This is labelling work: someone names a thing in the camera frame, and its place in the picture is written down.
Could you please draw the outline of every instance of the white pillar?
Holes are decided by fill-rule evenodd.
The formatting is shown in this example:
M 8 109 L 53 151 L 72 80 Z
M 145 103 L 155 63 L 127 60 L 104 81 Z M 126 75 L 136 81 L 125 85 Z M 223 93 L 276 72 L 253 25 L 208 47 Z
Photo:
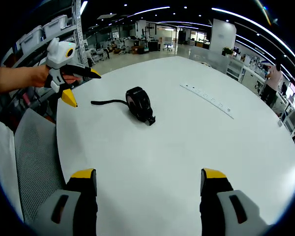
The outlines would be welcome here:
M 217 19 L 213 20 L 210 50 L 222 54 L 223 48 L 234 48 L 236 27 L 233 24 Z
M 137 38 L 142 37 L 142 29 L 145 32 L 147 30 L 147 21 L 136 21 L 134 24 L 135 26 L 135 33 Z

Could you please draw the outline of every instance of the human hand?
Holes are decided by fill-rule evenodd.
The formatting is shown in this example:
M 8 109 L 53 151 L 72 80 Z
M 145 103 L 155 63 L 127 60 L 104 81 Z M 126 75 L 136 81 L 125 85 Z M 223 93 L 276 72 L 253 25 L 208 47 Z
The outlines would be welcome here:
M 31 83 L 34 87 L 44 87 L 49 74 L 49 68 L 46 65 L 40 65 L 32 67 L 31 72 Z M 63 77 L 68 84 L 71 84 L 75 81 L 80 81 L 81 78 L 75 77 L 73 75 L 64 75 Z

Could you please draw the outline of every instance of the white storage box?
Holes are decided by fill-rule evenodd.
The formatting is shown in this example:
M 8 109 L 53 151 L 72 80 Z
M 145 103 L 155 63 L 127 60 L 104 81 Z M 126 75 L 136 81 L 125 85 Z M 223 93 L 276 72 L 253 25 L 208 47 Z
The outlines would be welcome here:
M 43 41 L 43 27 L 37 26 L 31 32 L 24 35 L 21 40 L 23 54 L 28 53 L 33 47 Z
M 68 22 L 67 15 L 62 15 L 62 16 L 56 17 L 51 22 L 45 24 L 43 28 L 46 34 L 46 38 L 53 36 L 55 33 L 65 28 L 67 22 Z

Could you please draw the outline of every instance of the office desk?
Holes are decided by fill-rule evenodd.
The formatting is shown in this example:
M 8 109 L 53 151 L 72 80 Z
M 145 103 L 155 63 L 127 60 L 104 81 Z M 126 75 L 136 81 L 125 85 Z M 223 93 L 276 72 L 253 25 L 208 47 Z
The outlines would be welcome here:
M 229 106 L 234 119 L 179 86 L 192 84 Z M 125 99 L 141 86 L 156 116 L 139 122 Z M 58 101 L 57 138 L 66 181 L 97 172 L 97 234 L 201 234 L 201 168 L 222 171 L 273 224 L 295 192 L 295 145 L 256 95 L 221 72 L 182 57 L 155 59 L 104 74 L 73 90 L 78 107 Z
M 259 74 L 257 74 L 254 70 L 250 69 L 248 66 L 244 65 L 244 69 L 246 71 L 249 71 L 251 74 L 253 74 L 254 76 L 256 76 L 257 80 L 261 83 L 264 84 L 265 83 L 265 78 L 261 77 Z

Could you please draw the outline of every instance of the mesh chair back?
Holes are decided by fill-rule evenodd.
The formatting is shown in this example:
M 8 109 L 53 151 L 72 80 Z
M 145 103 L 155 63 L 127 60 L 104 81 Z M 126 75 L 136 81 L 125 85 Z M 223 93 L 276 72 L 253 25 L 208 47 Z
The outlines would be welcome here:
M 284 125 L 287 127 L 290 133 L 295 129 L 295 111 L 292 111 L 283 121 Z
M 27 109 L 14 139 L 22 212 L 24 222 L 30 224 L 36 218 L 38 207 L 65 185 L 56 125 Z

